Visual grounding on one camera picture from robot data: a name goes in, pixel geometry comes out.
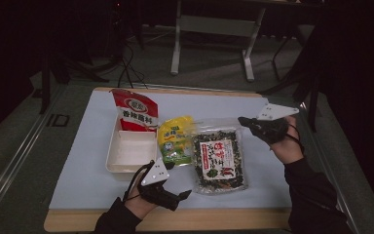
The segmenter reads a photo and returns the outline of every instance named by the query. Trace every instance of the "yellow snack bag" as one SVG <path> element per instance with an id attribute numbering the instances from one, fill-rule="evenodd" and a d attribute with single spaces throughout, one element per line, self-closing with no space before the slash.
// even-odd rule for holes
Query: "yellow snack bag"
<path id="1" fill-rule="evenodd" d="M 157 131 L 157 141 L 164 162 L 173 162 L 177 166 L 191 163 L 192 144 L 184 135 L 184 130 L 193 122 L 189 115 L 169 119 Z"/>

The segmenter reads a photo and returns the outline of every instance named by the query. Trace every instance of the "robotic hand controller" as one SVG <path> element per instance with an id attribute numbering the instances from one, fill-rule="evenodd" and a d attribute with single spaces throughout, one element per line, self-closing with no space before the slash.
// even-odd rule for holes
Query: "robotic hand controller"
<path id="1" fill-rule="evenodd" d="M 174 167 L 173 163 L 164 163 L 162 158 L 156 162 L 151 161 L 149 164 L 141 167 L 132 178 L 129 189 L 124 195 L 124 201 L 131 199 L 128 198 L 133 182 L 136 180 L 138 174 L 146 169 L 145 173 L 141 176 L 139 184 L 137 185 L 139 195 L 146 201 L 154 203 L 158 206 L 175 211 L 178 203 L 188 198 L 192 190 L 180 193 L 179 195 L 172 194 L 166 191 L 163 184 L 169 178 L 167 169 Z"/>
<path id="2" fill-rule="evenodd" d="M 266 104 L 255 118 L 239 117 L 242 126 L 250 129 L 251 133 L 268 144 L 274 144 L 285 137 L 295 140 L 302 148 L 299 139 L 287 133 L 289 124 L 283 118 L 299 113 L 299 109 L 275 104 Z"/>

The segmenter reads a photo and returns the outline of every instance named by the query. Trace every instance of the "food package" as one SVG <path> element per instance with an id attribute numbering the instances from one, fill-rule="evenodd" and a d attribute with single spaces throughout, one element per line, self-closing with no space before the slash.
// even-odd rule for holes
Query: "food package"
<path id="1" fill-rule="evenodd" d="M 156 132 L 158 105 L 149 97 L 124 89 L 112 89 L 123 131 Z"/>
<path id="2" fill-rule="evenodd" d="M 239 121 L 232 118 L 198 120 L 188 128 L 197 174 L 195 192 L 217 195 L 247 188 L 242 131 Z"/>
<path id="3" fill-rule="evenodd" d="M 184 130 L 192 122 L 193 117 L 185 115 L 168 119 L 160 126 L 157 140 L 165 163 L 173 162 L 176 166 L 191 164 L 191 141 L 186 140 Z"/>

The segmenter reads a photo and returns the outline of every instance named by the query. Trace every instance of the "black sleeve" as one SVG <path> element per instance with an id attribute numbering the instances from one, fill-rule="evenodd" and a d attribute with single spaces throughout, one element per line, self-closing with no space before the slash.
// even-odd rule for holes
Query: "black sleeve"
<path id="1" fill-rule="evenodd" d="M 94 234 L 135 233 L 135 227 L 141 222 L 135 214 L 117 198 L 108 212 L 102 214 L 96 222 Z"/>
<path id="2" fill-rule="evenodd" d="M 284 165 L 284 176 L 292 202 L 289 226 L 293 233 L 353 233 L 346 216 L 336 209 L 333 185 L 324 174 L 314 172 L 305 158 Z"/>

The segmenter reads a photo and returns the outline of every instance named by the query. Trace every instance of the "open box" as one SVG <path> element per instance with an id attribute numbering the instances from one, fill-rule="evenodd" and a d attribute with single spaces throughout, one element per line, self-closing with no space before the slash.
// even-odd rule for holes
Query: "open box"
<path id="1" fill-rule="evenodd" d="M 156 161 L 157 134 L 155 132 L 123 131 L 117 116 L 111 136 L 106 169 L 118 180 L 131 180 L 143 165 Z"/>

